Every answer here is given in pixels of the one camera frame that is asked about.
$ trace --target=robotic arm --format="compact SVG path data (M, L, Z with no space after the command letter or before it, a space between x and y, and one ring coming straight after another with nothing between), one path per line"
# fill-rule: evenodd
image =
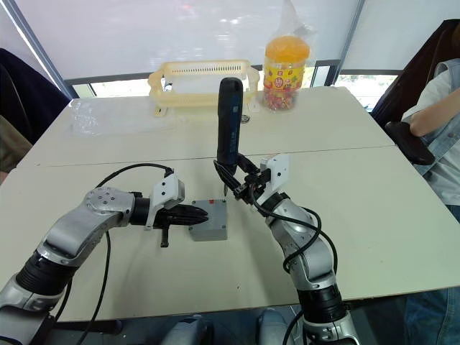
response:
M221 81L218 149L214 167L224 182L225 190L230 189L237 200L256 206L280 244L286 259L285 270L298 292L307 337L318 345L359 345L353 320L344 307L336 284L328 247L312 226L311 215L280 191L282 184L288 180L289 157L276 155L262 160L259 169L238 153L242 99L242 82L239 79L225 78ZM247 174L243 184L233 177L236 167ZM299 252L310 240L313 241L308 249Z
M109 229L133 224L165 230L171 224L207 220L200 208L179 205L184 197L184 185L175 174L156 184L150 199L111 187L88 192L77 208L56 221L0 292L0 344L44 341L54 323L49 312Z

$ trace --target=person's arm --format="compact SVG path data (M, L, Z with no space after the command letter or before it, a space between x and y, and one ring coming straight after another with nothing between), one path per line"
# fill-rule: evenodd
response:
M449 122L458 113L460 113L460 88L438 103L413 114L410 120L410 132L416 137L422 137Z

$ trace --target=person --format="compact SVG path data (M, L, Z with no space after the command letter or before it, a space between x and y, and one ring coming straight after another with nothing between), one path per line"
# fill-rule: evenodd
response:
M0 184L32 145L0 115Z
M410 124L411 133L420 137L435 156L432 165L415 168L460 222L460 25L452 40L459 58L438 64L435 78L402 120ZM460 344L460 287L408 296L405 342Z

